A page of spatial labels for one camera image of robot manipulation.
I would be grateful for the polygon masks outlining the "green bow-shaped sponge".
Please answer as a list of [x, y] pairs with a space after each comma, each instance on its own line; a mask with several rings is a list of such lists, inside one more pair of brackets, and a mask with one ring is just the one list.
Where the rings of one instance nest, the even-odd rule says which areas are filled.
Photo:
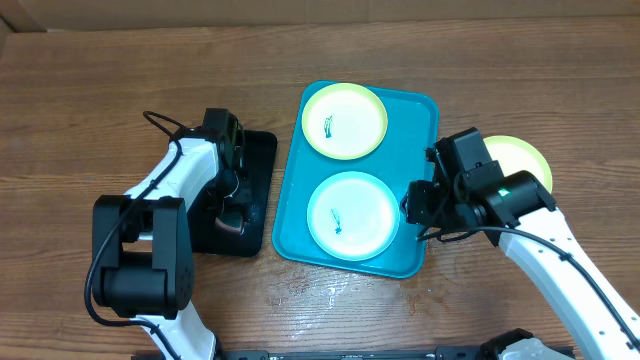
[[243, 213], [238, 209], [222, 210], [214, 221], [214, 229], [228, 236], [241, 236], [245, 227]]

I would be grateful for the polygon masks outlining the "yellow-green plate bottom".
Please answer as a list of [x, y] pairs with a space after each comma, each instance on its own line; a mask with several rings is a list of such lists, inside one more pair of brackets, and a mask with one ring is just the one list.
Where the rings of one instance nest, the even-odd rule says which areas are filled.
[[551, 193], [553, 178], [544, 156], [526, 141], [505, 135], [486, 137], [484, 143], [493, 160], [499, 162], [505, 176], [526, 170]]

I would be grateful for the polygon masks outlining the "light blue plate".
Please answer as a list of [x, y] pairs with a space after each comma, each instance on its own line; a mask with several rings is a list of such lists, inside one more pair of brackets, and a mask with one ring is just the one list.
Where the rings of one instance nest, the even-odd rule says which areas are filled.
[[399, 229], [399, 204], [391, 189], [365, 172], [346, 171], [325, 179], [312, 193], [306, 220], [316, 244], [345, 261], [384, 252]]

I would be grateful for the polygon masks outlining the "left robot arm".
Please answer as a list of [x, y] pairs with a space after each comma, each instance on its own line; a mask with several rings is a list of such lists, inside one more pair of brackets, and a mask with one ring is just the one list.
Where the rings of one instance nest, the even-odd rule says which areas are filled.
[[212, 359], [216, 336], [192, 303], [188, 213], [218, 222], [239, 190], [246, 135], [223, 108], [206, 109], [197, 127], [177, 124], [166, 134], [166, 155], [141, 183], [94, 204], [84, 305], [102, 326], [145, 329], [167, 359]]

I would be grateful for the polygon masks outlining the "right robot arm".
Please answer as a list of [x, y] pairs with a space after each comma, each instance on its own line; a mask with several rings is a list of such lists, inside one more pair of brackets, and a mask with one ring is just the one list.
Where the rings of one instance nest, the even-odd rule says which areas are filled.
[[592, 262], [552, 196], [551, 169], [529, 143], [476, 128], [426, 150], [430, 180], [401, 208], [418, 241], [484, 234], [534, 283], [587, 359], [636, 359], [639, 316]]

